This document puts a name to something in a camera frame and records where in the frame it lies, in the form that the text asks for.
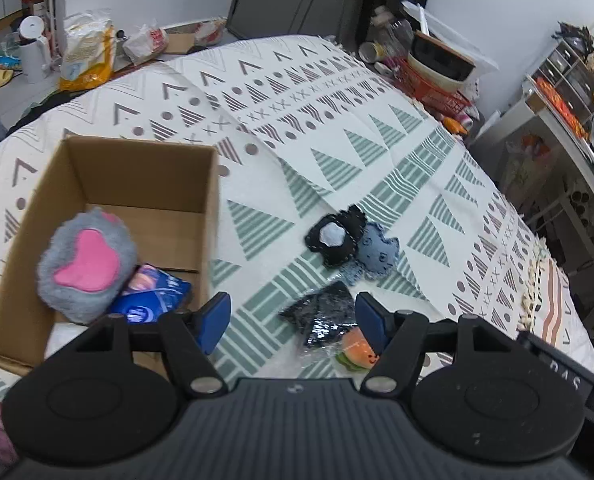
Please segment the plush hamburger toy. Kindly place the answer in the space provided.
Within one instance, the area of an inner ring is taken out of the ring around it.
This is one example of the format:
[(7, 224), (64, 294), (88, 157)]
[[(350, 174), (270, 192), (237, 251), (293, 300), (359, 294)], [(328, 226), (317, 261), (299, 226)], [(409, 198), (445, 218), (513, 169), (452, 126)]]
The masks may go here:
[(345, 333), (340, 341), (340, 352), (336, 361), (354, 373), (367, 372), (378, 361), (379, 356), (372, 349), (359, 327)]

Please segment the black sequin pouch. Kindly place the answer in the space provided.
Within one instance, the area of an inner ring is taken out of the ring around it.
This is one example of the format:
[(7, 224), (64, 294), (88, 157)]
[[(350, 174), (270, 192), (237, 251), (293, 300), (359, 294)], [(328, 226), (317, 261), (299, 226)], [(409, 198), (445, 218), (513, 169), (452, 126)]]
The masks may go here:
[(355, 299), (342, 281), (306, 294), (284, 308), (279, 317), (295, 328), (308, 350), (337, 344), (357, 327)]

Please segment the blue tissue pack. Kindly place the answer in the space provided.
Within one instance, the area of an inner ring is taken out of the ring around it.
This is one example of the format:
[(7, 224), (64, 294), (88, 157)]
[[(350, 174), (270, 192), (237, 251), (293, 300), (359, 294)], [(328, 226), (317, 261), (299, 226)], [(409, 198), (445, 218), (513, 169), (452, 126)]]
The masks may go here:
[(190, 282), (150, 264), (142, 264), (106, 313), (123, 315), (133, 324), (152, 323), (161, 315), (182, 307), (191, 292)]

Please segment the grey pink plush paw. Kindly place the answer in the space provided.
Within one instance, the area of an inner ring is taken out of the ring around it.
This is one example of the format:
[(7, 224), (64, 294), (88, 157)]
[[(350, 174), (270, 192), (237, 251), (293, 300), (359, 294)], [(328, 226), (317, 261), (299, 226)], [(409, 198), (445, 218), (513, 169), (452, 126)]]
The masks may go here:
[(36, 269), (38, 294), (71, 322), (88, 325), (106, 312), (136, 264), (129, 229), (95, 207), (55, 231)]

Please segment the white soft packet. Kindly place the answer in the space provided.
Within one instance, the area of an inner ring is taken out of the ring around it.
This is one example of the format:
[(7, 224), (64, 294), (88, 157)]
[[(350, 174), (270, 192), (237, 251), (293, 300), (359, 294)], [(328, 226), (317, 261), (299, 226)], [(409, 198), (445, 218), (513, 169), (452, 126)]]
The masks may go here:
[(70, 344), (73, 339), (82, 335), (87, 329), (88, 327), (85, 325), (70, 322), (55, 323), (47, 339), (44, 359), (50, 359), (53, 354)]

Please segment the blue grey felt cat patch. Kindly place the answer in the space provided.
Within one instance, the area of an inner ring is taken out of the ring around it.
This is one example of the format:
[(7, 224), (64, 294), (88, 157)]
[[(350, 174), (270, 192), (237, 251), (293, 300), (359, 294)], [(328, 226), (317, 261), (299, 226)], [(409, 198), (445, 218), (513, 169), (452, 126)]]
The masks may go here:
[(348, 281), (377, 281), (395, 270), (400, 259), (400, 243), (397, 237), (388, 237), (384, 226), (367, 222), (359, 240), (355, 259), (348, 271)]

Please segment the black felt cat patch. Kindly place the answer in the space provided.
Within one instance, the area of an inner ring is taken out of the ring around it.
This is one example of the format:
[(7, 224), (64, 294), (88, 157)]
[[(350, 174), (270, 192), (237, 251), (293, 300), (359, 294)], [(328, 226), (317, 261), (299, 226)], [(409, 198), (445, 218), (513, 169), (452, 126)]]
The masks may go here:
[(327, 268), (338, 268), (355, 258), (366, 225), (365, 213), (357, 205), (350, 205), (322, 217), (303, 241), (311, 252), (321, 255)]

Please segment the patterned white green blanket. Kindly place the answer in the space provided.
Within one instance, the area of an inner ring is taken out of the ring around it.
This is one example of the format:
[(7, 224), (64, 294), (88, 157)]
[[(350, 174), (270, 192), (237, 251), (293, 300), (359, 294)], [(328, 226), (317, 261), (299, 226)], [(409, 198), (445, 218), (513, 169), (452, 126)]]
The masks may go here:
[[(70, 136), (207, 145), (220, 205), (211, 287), (233, 315), (212, 362), (243, 376), (343, 375), (308, 363), (279, 312), (332, 281), (306, 248), (326, 214), (358, 206), (400, 244), (365, 289), (431, 320), (481, 316), (522, 328), (594, 373), (594, 349), (546, 245), (465, 147), (343, 50), (309, 36), (239, 41), (155, 63), (43, 114), (0, 143), (0, 284), (50, 156)], [(0, 399), (15, 376), (4, 370)]]

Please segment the white desk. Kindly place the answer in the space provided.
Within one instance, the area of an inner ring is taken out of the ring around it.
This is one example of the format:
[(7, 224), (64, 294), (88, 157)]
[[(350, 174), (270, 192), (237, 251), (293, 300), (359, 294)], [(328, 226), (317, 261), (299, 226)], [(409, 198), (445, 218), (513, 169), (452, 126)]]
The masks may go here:
[(556, 235), (580, 270), (594, 264), (594, 154), (567, 125), (544, 89), (546, 82), (524, 78), (522, 94), (503, 114), (497, 112), (468, 141), (486, 174), (518, 207), (527, 226), (566, 232)]

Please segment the tape roll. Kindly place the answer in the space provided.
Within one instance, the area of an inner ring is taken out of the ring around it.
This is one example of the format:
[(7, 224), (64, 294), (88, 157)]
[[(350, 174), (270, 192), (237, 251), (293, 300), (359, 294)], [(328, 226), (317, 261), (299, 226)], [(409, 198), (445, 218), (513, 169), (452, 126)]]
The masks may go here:
[(365, 42), (359, 47), (358, 55), (364, 63), (373, 64), (382, 61), (386, 56), (386, 51), (376, 42)]

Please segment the white red plastic bag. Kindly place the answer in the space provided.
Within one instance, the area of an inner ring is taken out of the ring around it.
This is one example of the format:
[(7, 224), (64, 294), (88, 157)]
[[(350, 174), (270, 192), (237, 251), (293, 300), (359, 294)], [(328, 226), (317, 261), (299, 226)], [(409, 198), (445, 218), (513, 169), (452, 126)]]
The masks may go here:
[(168, 34), (156, 25), (143, 25), (123, 44), (123, 52), (135, 66), (142, 65), (163, 53), (169, 44)]

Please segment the orange snack packet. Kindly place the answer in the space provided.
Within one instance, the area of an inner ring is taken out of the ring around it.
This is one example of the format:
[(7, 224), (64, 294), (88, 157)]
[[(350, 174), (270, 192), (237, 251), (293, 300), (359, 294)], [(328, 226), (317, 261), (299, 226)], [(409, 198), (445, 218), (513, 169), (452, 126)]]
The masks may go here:
[(589, 140), (589, 134), (586, 129), (582, 126), (582, 123), (577, 119), (573, 111), (568, 106), (567, 102), (564, 101), (562, 96), (555, 90), (544, 77), (538, 76), (536, 79), (536, 85), (540, 91), (547, 97), (548, 101), (555, 107), (561, 117), (565, 120), (567, 125), (572, 129), (579, 139)]

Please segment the small drawer organizer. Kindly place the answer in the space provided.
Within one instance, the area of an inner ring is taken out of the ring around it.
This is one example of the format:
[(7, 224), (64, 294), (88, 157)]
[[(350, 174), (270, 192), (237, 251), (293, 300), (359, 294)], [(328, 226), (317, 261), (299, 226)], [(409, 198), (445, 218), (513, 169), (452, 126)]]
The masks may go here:
[(558, 40), (544, 59), (535, 65), (532, 80), (544, 77), (567, 102), (580, 122), (594, 117), (594, 61), (586, 63), (567, 41)]

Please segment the yellow white food bag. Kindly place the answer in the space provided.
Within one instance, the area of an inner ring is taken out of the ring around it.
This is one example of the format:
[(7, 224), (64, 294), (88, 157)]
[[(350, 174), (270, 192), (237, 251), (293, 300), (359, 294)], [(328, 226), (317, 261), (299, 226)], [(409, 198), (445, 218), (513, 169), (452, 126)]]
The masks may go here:
[(86, 10), (64, 20), (59, 89), (91, 90), (107, 82), (114, 73), (116, 33), (108, 9)]

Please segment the white electric kettle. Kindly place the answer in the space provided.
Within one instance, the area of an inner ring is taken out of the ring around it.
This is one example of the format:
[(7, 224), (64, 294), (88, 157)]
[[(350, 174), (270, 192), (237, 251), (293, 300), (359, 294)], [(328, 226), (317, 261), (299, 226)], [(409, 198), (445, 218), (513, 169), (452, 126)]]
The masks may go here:
[(37, 84), (48, 76), (52, 65), (45, 22), (38, 15), (29, 15), (21, 21), (18, 32), (22, 73), (28, 84)]

